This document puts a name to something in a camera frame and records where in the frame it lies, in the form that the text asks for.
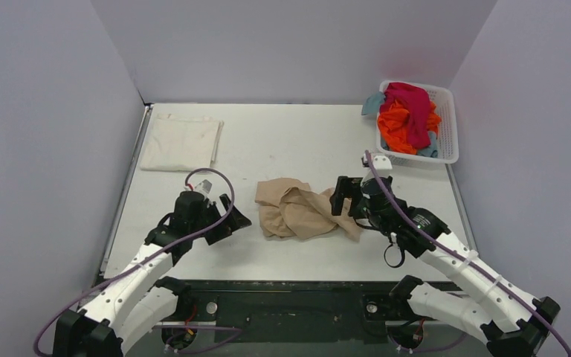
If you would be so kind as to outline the tan beige t shirt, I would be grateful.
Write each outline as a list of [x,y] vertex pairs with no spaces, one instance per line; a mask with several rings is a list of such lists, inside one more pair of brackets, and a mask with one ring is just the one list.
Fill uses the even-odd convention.
[[339,215],[332,215],[330,196],[335,188],[321,193],[295,178],[276,178],[257,183],[255,203],[259,205],[259,226],[265,237],[308,240],[337,229],[359,242],[362,229],[348,216],[351,201]]

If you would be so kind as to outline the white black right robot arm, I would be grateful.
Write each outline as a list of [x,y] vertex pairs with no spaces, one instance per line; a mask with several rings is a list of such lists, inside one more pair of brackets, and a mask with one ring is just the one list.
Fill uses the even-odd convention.
[[395,316],[446,323],[483,342],[493,356],[536,356],[550,335],[561,339],[554,328],[561,311],[555,300],[535,297],[503,278],[430,211],[391,199],[391,183],[391,178],[338,177],[329,199],[332,215],[351,199],[349,216],[367,219],[403,257],[428,264],[465,293],[459,297],[407,275],[389,293]]

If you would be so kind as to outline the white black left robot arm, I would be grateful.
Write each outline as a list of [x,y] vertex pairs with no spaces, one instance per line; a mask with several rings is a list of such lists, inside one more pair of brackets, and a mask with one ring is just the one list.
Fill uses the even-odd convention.
[[97,296],[84,306],[59,315],[51,354],[124,356],[160,321],[192,319],[197,307],[190,286],[168,272],[195,239],[213,245],[251,226],[228,195],[219,199],[224,213],[201,191],[180,193],[173,211],[147,234],[128,266],[96,287]]

